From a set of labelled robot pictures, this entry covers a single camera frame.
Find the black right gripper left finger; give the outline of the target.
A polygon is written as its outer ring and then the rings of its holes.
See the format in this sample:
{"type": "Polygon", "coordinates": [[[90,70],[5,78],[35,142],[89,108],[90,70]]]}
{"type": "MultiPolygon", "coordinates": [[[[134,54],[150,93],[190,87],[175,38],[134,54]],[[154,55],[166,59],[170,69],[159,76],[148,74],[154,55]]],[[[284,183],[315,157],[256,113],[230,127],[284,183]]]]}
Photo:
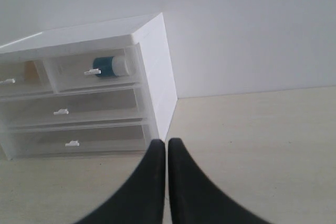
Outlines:
{"type": "Polygon", "coordinates": [[[152,140],[127,181],[77,223],[162,223],[165,200],[165,144],[152,140]]]}

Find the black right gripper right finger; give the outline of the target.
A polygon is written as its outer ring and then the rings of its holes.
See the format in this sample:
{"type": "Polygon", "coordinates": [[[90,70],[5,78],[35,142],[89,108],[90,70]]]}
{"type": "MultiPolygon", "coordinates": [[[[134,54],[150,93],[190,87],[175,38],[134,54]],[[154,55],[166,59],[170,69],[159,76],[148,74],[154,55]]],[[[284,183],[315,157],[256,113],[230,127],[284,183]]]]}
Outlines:
{"type": "Polygon", "coordinates": [[[180,138],[169,140],[167,163],[173,223],[268,223],[220,190],[180,138]]]}

